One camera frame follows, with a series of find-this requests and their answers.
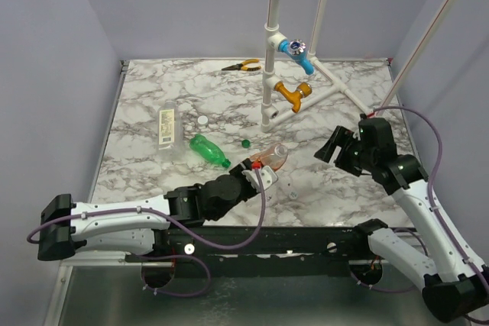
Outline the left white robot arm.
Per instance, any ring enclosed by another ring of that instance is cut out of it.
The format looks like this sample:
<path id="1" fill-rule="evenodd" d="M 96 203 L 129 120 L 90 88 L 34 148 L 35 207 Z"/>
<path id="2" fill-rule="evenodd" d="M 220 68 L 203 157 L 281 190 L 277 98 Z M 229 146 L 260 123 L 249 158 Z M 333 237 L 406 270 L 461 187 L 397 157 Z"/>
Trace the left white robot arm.
<path id="1" fill-rule="evenodd" d="M 65 260 L 92 250 L 123 251 L 160 261 L 170 244 L 158 231 L 176 227 L 190 234 L 242 202 L 257 195 L 264 198 L 277 180 L 270 166 L 244 160 L 204 184 L 139 201 L 95 204 L 61 194 L 41 212 L 40 226 L 28 235 L 28 242 L 37 245 L 40 261 Z"/>

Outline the orange label tea bottle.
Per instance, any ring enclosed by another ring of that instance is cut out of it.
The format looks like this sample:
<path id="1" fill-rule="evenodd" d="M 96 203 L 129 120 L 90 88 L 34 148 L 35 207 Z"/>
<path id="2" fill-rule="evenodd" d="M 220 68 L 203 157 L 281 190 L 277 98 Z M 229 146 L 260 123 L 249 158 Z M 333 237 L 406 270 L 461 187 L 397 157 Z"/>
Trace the orange label tea bottle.
<path id="1" fill-rule="evenodd" d="M 269 166 L 273 171 L 278 171 L 287 161 L 288 148 L 283 144 L 273 144 L 267 149 L 249 157 L 252 163 L 259 162 L 261 166 Z"/>

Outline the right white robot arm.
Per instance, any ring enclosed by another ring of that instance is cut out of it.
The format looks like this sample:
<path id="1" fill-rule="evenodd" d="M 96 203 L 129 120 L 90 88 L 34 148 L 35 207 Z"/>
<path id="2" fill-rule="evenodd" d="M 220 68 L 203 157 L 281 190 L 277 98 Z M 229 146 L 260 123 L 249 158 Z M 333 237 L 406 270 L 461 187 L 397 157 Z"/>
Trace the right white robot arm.
<path id="1" fill-rule="evenodd" d="M 401 240 L 385 223 L 357 225 L 351 240 L 362 259 L 387 260 L 421 292 L 439 321 L 449 323 L 488 304 L 488 266 L 467 244 L 429 187 L 429 176 L 411 154 L 399 154 L 390 123 L 363 117 L 358 131 L 337 126 L 314 157 L 354 176 L 367 172 L 410 218 L 427 254 Z"/>

